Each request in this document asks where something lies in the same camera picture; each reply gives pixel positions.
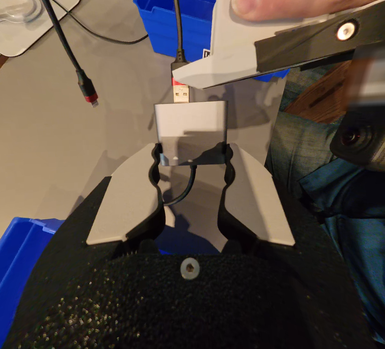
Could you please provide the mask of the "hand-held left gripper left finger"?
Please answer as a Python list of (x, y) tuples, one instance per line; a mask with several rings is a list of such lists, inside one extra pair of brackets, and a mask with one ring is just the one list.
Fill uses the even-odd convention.
[(163, 232), (166, 215), (158, 186), (161, 151), (160, 144), (150, 143), (113, 172), (87, 245), (117, 241), (137, 249), (143, 240), (155, 240)]

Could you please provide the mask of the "grey usb hub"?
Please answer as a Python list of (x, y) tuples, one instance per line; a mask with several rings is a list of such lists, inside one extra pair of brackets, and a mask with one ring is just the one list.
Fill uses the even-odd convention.
[(225, 163), (227, 101), (156, 104), (154, 112), (161, 165)]

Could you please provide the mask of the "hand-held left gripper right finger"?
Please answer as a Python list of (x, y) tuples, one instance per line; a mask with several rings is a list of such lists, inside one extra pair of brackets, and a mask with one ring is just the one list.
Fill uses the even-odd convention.
[(260, 242), (293, 247), (295, 239), (268, 170), (235, 143), (226, 146), (225, 166), (217, 220), (222, 235), (241, 247)]

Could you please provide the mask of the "white monitor stand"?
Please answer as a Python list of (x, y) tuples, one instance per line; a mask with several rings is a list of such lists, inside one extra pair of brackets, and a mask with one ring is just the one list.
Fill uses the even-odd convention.
[[(57, 19), (71, 11), (80, 0), (51, 1)], [(0, 53), (6, 57), (23, 54), (53, 27), (41, 0), (0, 0)]]

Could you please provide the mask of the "blue plastic bin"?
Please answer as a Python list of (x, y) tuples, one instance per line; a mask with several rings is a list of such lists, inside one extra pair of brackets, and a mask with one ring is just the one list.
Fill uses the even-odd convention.
[[(0, 344), (7, 338), (32, 269), (64, 220), (14, 217), (0, 240)], [(162, 254), (219, 254), (205, 238), (190, 233), (189, 224), (165, 226), (155, 240)]]
[[(177, 23), (173, 0), (134, 0), (154, 52), (175, 57)], [(284, 78), (288, 69), (256, 71), (255, 41), (289, 28), (287, 21), (248, 22), (233, 14), (230, 0), (179, 0), (185, 57), (194, 65), (175, 77), (190, 86), (205, 89), (254, 77), (269, 82)]]

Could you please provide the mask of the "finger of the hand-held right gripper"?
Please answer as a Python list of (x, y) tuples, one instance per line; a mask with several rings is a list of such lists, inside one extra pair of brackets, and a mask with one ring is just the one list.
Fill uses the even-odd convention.
[(382, 23), (384, 0), (216, 0), (210, 55), (172, 77), (205, 89), (344, 61), (360, 46), (382, 43)]

